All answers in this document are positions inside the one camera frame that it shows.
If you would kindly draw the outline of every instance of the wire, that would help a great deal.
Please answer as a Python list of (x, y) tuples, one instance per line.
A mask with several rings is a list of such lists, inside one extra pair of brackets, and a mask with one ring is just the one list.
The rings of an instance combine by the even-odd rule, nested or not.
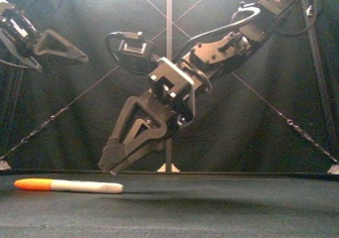
[(10, 62), (8, 62), (8, 61), (4, 61), (2, 59), (0, 59), (0, 63), (8, 65), (8, 66), (10, 66), (10, 67), (29, 68), (28, 66), (22, 66), (22, 65), (13, 64), (13, 63), (10, 63)]
[(122, 32), (113, 32), (113, 33), (109, 33), (106, 36), (105, 36), (105, 39), (104, 39), (104, 44), (105, 44), (105, 48), (108, 50), (108, 53), (113, 59), (113, 61), (118, 64), (118, 58), (116, 57), (116, 55), (113, 54), (113, 51), (112, 51), (112, 48), (110, 48), (110, 39), (116, 38), (116, 39), (121, 39), (122, 37)]
[[(253, 6), (253, 5), (255, 5), (255, 3), (247, 4), (247, 7)], [(233, 15), (232, 15), (232, 18), (231, 18), (231, 23), (233, 23), (236, 21), (236, 18), (239, 17), (239, 15), (245, 14), (245, 13), (248, 13), (248, 11), (235, 12)]]
[(61, 110), (53, 114), (49, 119), (42, 122), (36, 129), (28, 134), (28, 136), (25, 136), (20, 142), (9, 149), (9, 151), (0, 156), (0, 161), (4, 161), (4, 159), (18, 149), (18, 147), (24, 144), (28, 143), (28, 141), (30, 140), (32, 137), (34, 137), (41, 131), (42, 129), (46, 128), (46, 126), (49, 125), (49, 123), (52, 121), (54, 121), (58, 116), (66, 111), (69, 110), (70, 106), (86, 95), (86, 93), (108, 78), (108, 76), (114, 72), (114, 70), (118, 68), (118, 66), (116, 66), (94, 83), (93, 85), (69, 102), (69, 104), (61, 108)]
[(283, 113), (277, 110), (275, 106), (263, 98), (263, 96), (255, 91), (255, 89), (248, 85), (248, 83), (233, 73), (231, 75), (239, 80), (239, 82), (248, 88), (248, 90), (256, 95), (261, 102), (275, 111), (275, 113), (284, 119), (287, 125), (295, 130), (295, 132), (317, 148), (317, 150), (333, 161), (335, 164), (339, 164), (339, 161), (332, 157), (324, 148), (316, 143), (308, 133), (293, 123), (293, 121), (287, 118)]
[(241, 26), (247, 25), (259, 15), (260, 9), (257, 7), (240, 7), (239, 8), (239, 12), (244, 13), (244, 12), (252, 12), (244, 19), (233, 22), (232, 24), (217, 28), (209, 32), (205, 32), (201, 35), (197, 35), (196, 37), (193, 37), (183, 46), (183, 48), (180, 49), (177, 55), (173, 58), (173, 62), (177, 62), (177, 60), (181, 58), (183, 53), (187, 51), (188, 47), (193, 44), (197, 43), (199, 41), (201, 41), (204, 38), (211, 37), (212, 35), (217, 35), (221, 34), (224, 32), (229, 32), (237, 28), (240, 28)]
[(317, 14), (319, 14), (319, 11), (317, 11), (317, 1), (316, 0), (312, 0), (312, 20), (309, 22), (309, 24), (305, 26), (305, 28), (295, 33), (288, 33), (288, 32), (284, 32), (281, 30), (276, 30), (275, 33), (281, 36), (281, 37), (287, 37), (287, 38), (292, 38), (292, 37), (297, 37), (300, 36), (301, 34), (304, 34), (309, 28), (313, 26), (316, 20), (317, 20)]
[[(34, 3), (36, 2), (36, 0), (33, 0), (33, 1), (30, 1), (25, 6), (24, 6), (24, 8), (22, 8), (22, 10), (25, 11), (25, 10), (29, 10), (29, 6), (32, 5), (32, 3)], [(61, 8), (61, 6), (62, 6), (62, 3), (64, 3), (64, 0), (58, 0), (58, 3), (56, 2), (53, 2), (52, 1), (52, 4), (53, 4), (53, 10), (45, 15), (45, 16), (42, 16), (41, 18), (37, 18), (36, 20), (34, 20), (34, 23), (38, 23), (38, 22), (42, 22), (44, 20), (46, 20), (58, 10), (60, 10), (60, 8)]]

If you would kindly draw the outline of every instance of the black floor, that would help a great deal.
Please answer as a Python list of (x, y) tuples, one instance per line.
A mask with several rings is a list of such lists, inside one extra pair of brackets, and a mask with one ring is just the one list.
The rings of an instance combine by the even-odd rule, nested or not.
[[(22, 191), (13, 181), (118, 182), (124, 194)], [(2, 237), (339, 237), (339, 182), (304, 178), (0, 176)]]

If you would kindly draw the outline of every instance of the black backdrop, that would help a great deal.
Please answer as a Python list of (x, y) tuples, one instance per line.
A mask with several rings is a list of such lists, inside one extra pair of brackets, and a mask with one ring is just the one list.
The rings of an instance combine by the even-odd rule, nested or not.
[[(239, 3), (255, 0), (172, 1), (175, 54), (188, 36), (227, 25)], [(12, 121), (5, 117), (5, 110), (17, 71), (0, 65), (2, 153), (116, 67), (104, 47), (108, 33), (141, 31), (153, 41), (156, 53), (167, 55), (167, 0), (61, 2), (57, 12), (33, 22), (34, 26), (38, 30), (52, 28), (57, 31), (86, 53), (89, 62), (81, 66), (50, 64), (54, 74), (24, 72)], [(337, 0), (320, 0), (320, 4), (317, 42), (337, 128), (339, 4)], [(303, 24), (299, 8), (284, 28), (296, 31), (304, 27)], [(10, 58), (2, 50), (1, 58)], [(291, 39), (273, 36), (236, 74), (337, 158), (335, 145), (328, 140), (313, 71), (307, 35)], [(38, 136), (8, 157), (10, 166), (21, 169), (97, 170), (100, 150), (122, 103), (128, 96), (137, 96), (147, 88), (144, 77), (116, 68)], [(163, 153), (152, 153), (131, 168), (153, 171), (163, 162)], [(229, 74), (215, 81), (212, 93), (199, 97), (195, 122), (173, 137), (173, 163), (181, 171), (225, 172), (325, 172), (332, 164)]]

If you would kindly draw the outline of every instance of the black cable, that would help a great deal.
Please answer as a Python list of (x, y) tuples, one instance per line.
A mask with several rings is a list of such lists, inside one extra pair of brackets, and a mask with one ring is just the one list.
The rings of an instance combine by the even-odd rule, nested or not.
[(301, 29), (300, 31), (297, 32), (293, 32), (293, 33), (288, 33), (288, 32), (284, 32), (283, 30), (276, 30), (273, 31), (279, 36), (281, 37), (287, 37), (287, 38), (292, 38), (292, 37), (297, 37), (300, 36), (301, 34), (304, 34), (309, 28), (313, 26), (313, 24), (316, 23), (316, 19), (317, 19), (317, 14), (319, 14), (319, 11), (317, 11), (317, 1), (316, 0), (312, 0), (312, 20), (309, 22), (309, 24), (305, 26), (304, 29)]
[(45, 19), (48, 19), (53, 14), (56, 14), (56, 12), (60, 10), (61, 6), (62, 6), (62, 3), (64, 3), (64, 0), (58, 0), (58, 4), (57, 6), (54, 7), (54, 10), (45, 16), (42, 17), (41, 19), (37, 19), (37, 22), (41, 22), (44, 21)]
[(260, 9), (257, 7), (240, 7), (239, 8), (239, 13), (244, 13), (244, 12), (252, 12), (249, 16), (247, 16), (244, 19), (233, 22), (232, 24), (221, 27), (221, 28), (217, 28), (209, 32), (205, 32), (204, 34), (201, 35), (197, 35), (196, 37), (193, 37), (187, 43), (185, 45), (183, 46), (183, 48), (180, 49), (177, 55), (175, 56), (173, 58), (173, 62), (177, 62), (179, 59), (181, 58), (181, 55), (183, 53), (187, 51), (188, 47), (192, 45), (192, 44), (196, 44), (199, 41), (201, 41), (204, 38), (207, 37), (211, 37), (212, 35), (217, 35), (217, 34), (221, 34), (224, 32), (229, 32), (237, 28), (240, 28), (241, 26), (247, 25), (255, 18), (256, 16), (259, 15), (259, 12), (260, 12)]
[[(255, 6), (255, 3), (247, 4), (247, 7), (252, 7), (252, 6)], [(231, 23), (233, 23), (236, 21), (236, 18), (239, 17), (239, 15), (247, 14), (247, 13), (248, 13), (248, 11), (237, 11), (237, 12), (235, 12), (233, 15), (232, 15), (232, 18), (231, 18)]]
[(116, 57), (116, 55), (113, 54), (113, 51), (112, 51), (112, 48), (110, 48), (110, 39), (120, 39), (122, 37), (122, 32), (113, 32), (113, 33), (109, 33), (106, 36), (105, 36), (105, 39), (104, 39), (104, 44), (105, 44), (105, 48), (108, 50), (108, 53), (113, 59), (113, 61), (118, 64), (118, 58)]

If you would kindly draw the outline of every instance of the vertical pole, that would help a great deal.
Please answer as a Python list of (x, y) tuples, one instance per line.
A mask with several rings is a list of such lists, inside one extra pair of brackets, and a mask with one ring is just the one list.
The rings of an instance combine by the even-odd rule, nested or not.
[[(309, 7), (308, 0), (301, 1), (301, 7), (303, 7), (303, 11), (305, 12), (307, 8)], [(305, 26), (308, 26), (311, 24), (308, 16), (309, 15), (304, 14)], [(331, 111), (328, 87), (327, 87), (325, 76), (324, 76), (324, 72), (323, 72), (323, 61), (321, 61), (321, 56), (320, 56), (320, 52), (319, 52), (319, 45), (317, 45), (316, 33), (315, 33), (313, 26), (308, 30), (308, 40), (309, 40), (309, 47), (311, 47), (312, 59), (313, 59), (315, 76), (316, 76), (316, 80), (317, 80), (317, 87), (319, 87), (319, 93), (320, 93), (320, 101), (321, 101), (324, 122), (325, 122), (325, 128), (327, 128), (329, 151), (333, 154), (336, 154), (339, 144), (337, 144), (337, 137), (336, 137), (336, 133), (335, 133), (335, 122), (333, 122), (333, 114)]]
[(173, 25), (173, 18), (172, 18), (172, 0), (167, 0), (167, 59), (172, 59), (172, 25)]
[[(172, 0), (167, 0), (167, 59), (172, 59)], [(164, 154), (165, 154), (165, 173), (172, 172), (172, 139), (167, 139), (164, 142)]]

